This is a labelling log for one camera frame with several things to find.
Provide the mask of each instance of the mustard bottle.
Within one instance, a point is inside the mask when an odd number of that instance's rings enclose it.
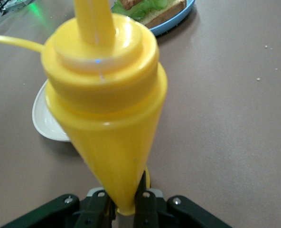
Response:
[[[146,27],[112,14],[107,0],[74,4],[76,17],[41,51],[46,102],[118,211],[130,215],[167,77]]]

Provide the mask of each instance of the gray tabletop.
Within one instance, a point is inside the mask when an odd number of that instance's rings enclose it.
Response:
[[[37,0],[1,17],[0,35],[43,44],[73,16],[71,0]],[[197,0],[158,44],[169,91],[148,160],[152,186],[235,228],[281,227],[281,0]],[[0,44],[0,226],[100,186],[71,143],[36,131],[45,80],[39,53]]]

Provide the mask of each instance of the sandwich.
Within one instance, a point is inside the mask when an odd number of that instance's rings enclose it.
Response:
[[[173,18],[186,5],[186,0],[117,0],[112,12],[126,15],[150,29]]]

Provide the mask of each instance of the bread slice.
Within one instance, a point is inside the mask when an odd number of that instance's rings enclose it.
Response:
[[[168,0],[168,5],[162,10],[151,10],[139,23],[153,28],[173,18],[187,6],[186,0]]]
[[[125,10],[130,10],[132,6],[135,6],[136,4],[140,3],[143,0],[120,0],[120,1]]]

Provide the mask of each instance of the screw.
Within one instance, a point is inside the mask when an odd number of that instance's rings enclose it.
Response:
[[[144,221],[144,226],[148,226],[150,223],[149,223],[149,220],[148,219],[146,219],[145,221]]]
[[[101,192],[99,192],[99,193],[97,194],[97,196],[98,196],[98,197],[104,197],[104,196],[105,196],[105,193],[104,193],[103,191],[101,191]]]
[[[92,223],[92,219],[88,218],[84,221],[85,225],[90,225]]]
[[[148,192],[146,191],[146,192],[144,192],[144,193],[142,194],[142,196],[143,196],[143,198],[149,198],[149,197],[150,197],[150,193],[148,193]]]
[[[65,203],[71,203],[73,201],[73,198],[69,196],[68,198],[65,199]]]
[[[182,201],[180,201],[180,199],[179,199],[178,197],[175,197],[175,198],[173,199],[173,203],[174,203],[175,205],[179,205],[179,204],[181,204],[181,202],[182,202]]]

